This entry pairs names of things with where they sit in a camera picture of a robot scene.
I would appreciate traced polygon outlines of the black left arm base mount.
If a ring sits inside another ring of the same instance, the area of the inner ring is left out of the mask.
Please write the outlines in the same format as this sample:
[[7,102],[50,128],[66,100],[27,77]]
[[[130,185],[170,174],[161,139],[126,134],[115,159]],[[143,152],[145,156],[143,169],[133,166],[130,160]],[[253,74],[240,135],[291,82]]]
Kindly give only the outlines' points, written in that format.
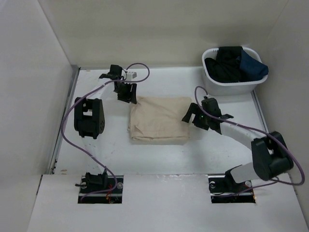
[[82,176],[80,183],[75,186],[79,189],[79,204],[121,204],[124,189],[122,175],[112,177],[104,170],[101,174],[87,172]]

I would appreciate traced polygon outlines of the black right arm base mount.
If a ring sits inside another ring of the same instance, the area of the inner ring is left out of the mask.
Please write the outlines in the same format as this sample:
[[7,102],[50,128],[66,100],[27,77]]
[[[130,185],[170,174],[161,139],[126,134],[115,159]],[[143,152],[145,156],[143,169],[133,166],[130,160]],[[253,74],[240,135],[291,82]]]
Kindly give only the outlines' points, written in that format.
[[230,183],[224,175],[209,175],[209,191],[212,203],[255,203],[251,181]]

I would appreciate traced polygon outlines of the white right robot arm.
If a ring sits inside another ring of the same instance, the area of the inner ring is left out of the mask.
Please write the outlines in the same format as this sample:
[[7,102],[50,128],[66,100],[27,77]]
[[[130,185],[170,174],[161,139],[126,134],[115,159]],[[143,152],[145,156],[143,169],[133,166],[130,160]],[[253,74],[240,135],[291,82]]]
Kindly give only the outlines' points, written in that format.
[[294,167],[295,162],[280,133],[266,133],[238,124],[232,118],[230,114],[222,114],[215,98],[208,97],[201,104],[191,103],[182,118],[185,123],[192,122],[197,128],[215,131],[250,149],[252,161],[227,170],[223,181],[218,183],[220,188],[235,192],[247,181],[273,181],[278,175]]

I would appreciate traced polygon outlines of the beige drawstring trousers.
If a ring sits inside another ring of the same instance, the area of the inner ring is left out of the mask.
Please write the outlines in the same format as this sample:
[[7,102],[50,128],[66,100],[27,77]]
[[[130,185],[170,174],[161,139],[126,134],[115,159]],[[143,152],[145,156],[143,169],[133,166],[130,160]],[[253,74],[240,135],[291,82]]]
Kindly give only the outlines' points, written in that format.
[[130,105],[130,138],[150,144],[186,143],[190,130],[182,118],[191,103],[189,97],[137,97]]

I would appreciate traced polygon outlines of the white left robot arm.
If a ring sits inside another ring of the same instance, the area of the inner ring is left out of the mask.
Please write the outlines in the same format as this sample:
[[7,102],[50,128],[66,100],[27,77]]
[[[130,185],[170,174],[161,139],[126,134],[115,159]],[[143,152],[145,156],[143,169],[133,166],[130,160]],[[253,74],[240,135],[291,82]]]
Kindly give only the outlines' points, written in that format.
[[136,104],[137,83],[132,81],[136,76],[112,64],[108,73],[101,74],[98,84],[89,94],[77,97],[74,101],[74,129],[82,138],[85,146],[83,151],[100,166],[102,164],[96,155],[100,152],[98,138],[105,129],[103,99],[114,92],[119,101]]

